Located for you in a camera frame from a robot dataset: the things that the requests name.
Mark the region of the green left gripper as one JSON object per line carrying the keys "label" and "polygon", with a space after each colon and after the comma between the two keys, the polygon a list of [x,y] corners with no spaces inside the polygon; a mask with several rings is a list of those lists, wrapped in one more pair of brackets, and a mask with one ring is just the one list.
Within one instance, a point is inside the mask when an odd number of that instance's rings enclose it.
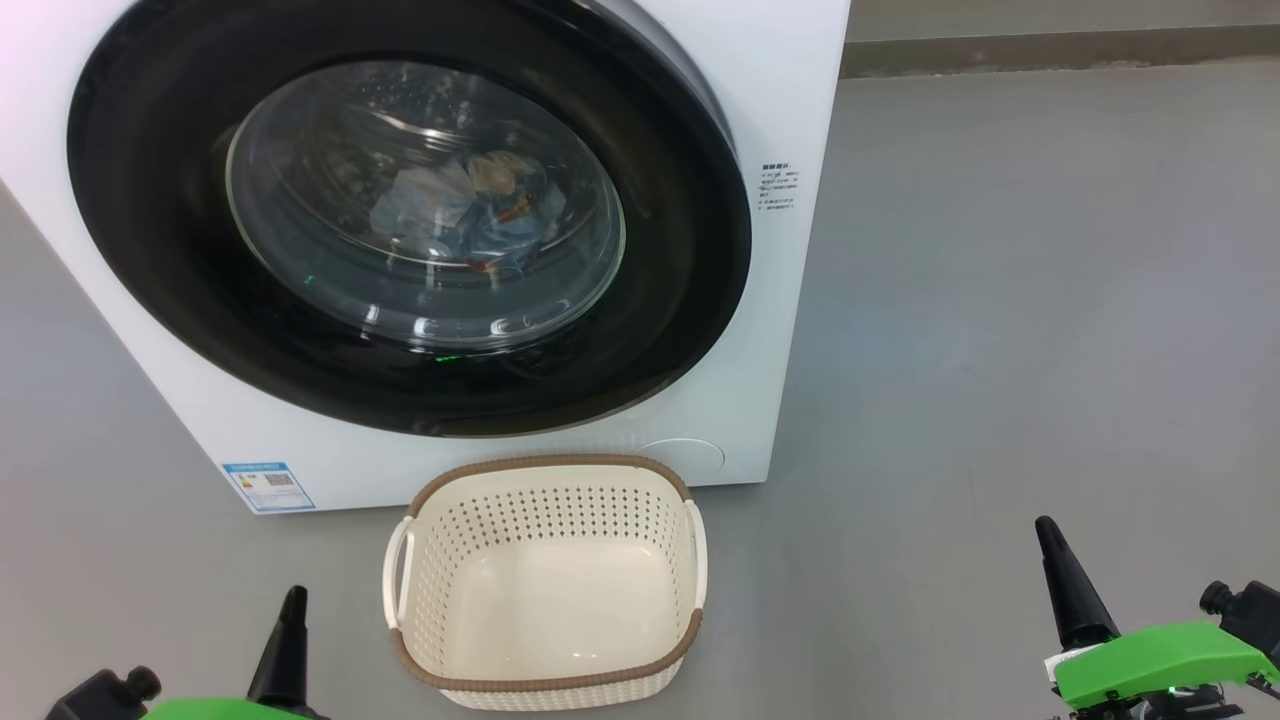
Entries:
{"label": "green left gripper", "polygon": [[317,720],[307,700],[308,592],[292,585],[253,673],[246,698],[170,698],[150,706],[140,720]]}

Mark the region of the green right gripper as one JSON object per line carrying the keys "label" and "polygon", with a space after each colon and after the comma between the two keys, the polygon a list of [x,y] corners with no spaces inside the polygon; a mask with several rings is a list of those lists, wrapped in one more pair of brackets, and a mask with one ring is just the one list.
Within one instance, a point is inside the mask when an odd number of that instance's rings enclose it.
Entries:
{"label": "green right gripper", "polygon": [[1244,710],[1228,702],[1228,684],[1280,700],[1280,667],[1211,623],[1120,637],[1059,524],[1039,516],[1036,536],[1065,650],[1046,659],[1044,670],[1070,720],[1233,720]]}

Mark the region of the black round glass washer door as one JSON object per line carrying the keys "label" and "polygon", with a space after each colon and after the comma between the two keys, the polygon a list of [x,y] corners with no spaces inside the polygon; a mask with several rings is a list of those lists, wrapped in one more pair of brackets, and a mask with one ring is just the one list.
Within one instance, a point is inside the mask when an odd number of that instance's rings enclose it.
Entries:
{"label": "black round glass washer door", "polygon": [[[138,0],[76,86],[70,186],[91,240],[148,315],[275,398],[411,436],[593,421],[710,351],[753,254],[727,123],[698,72],[643,23],[594,0]],[[333,320],[271,275],[230,213],[230,140],[275,90],[357,61],[480,76],[585,141],[627,236],[590,309],[506,348],[417,348]]]}

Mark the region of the blue cartoon print garment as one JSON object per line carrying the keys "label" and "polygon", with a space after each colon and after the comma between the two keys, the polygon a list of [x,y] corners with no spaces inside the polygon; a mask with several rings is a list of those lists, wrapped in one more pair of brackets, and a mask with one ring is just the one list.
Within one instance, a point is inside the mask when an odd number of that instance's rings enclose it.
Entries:
{"label": "blue cartoon print garment", "polygon": [[467,156],[463,176],[471,195],[443,232],[448,258],[522,273],[561,232],[564,192],[538,159],[504,150]]}

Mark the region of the cream perforated laundry basket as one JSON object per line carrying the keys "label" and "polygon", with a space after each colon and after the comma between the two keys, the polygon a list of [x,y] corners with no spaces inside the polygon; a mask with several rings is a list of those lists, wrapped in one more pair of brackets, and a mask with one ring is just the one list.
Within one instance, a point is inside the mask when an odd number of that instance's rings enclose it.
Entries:
{"label": "cream perforated laundry basket", "polygon": [[476,462],[426,484],[390,534],[396,657],[467,708],[566,711],[649,698],[701,628],[707,530],[649,457]]}

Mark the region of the white front-load washing machine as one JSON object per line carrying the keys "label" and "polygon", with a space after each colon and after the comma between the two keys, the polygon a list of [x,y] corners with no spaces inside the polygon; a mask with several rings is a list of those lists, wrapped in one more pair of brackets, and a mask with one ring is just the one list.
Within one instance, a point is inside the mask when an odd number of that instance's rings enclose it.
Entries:
{"label": "white front-load washing machine", "polygon": [[[650,397],[557,430],[465,438],[361,427],[275,398],[187,347],[119,282],[78,209],[68,129],[90,56],[137,1],[0,0],[0,183],[251,512],[223,464],[287,464],[316,505],[308,512],[407,505],[465,464],[636,455],[669,438],[719,446],[726,484],[765,480],[852,0],[594,0],[643,18],[716,100],[751,208],[748,282],[710,351]],[[800,195],[794,209],[759,213],[758,176],[776,161],[800,168]]]}

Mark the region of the blue energy label sticker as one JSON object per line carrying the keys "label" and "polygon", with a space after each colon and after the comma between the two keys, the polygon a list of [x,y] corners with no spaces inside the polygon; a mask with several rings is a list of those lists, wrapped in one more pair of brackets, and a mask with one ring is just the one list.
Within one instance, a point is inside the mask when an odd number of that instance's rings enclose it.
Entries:
{"label": "blue energy label sticker", "polygon": [[284,462],[234,462],[223,464],[221,469],[256,514],[307,512],[316,509]]}

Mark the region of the round white filter cover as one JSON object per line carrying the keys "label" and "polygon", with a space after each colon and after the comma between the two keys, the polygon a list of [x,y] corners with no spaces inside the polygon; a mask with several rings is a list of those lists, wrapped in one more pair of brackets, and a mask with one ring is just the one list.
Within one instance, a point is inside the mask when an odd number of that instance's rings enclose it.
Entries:
{"label": "round white filter cover", "polygon": [[686,486],[730,483],[722,473],[726,462],[724,451],[704,439],[658,439],[640,446],[635,454],[666,465],[678,474]]}

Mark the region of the small black text label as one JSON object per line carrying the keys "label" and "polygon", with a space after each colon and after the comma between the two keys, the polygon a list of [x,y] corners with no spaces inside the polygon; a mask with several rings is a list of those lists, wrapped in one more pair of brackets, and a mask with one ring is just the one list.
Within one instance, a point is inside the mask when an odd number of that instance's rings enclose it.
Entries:
{"label": "small black text label", "polygon": [[786,211],[796,206],[803,173],[791,161],[762,165],[754,190],[755,210]]}

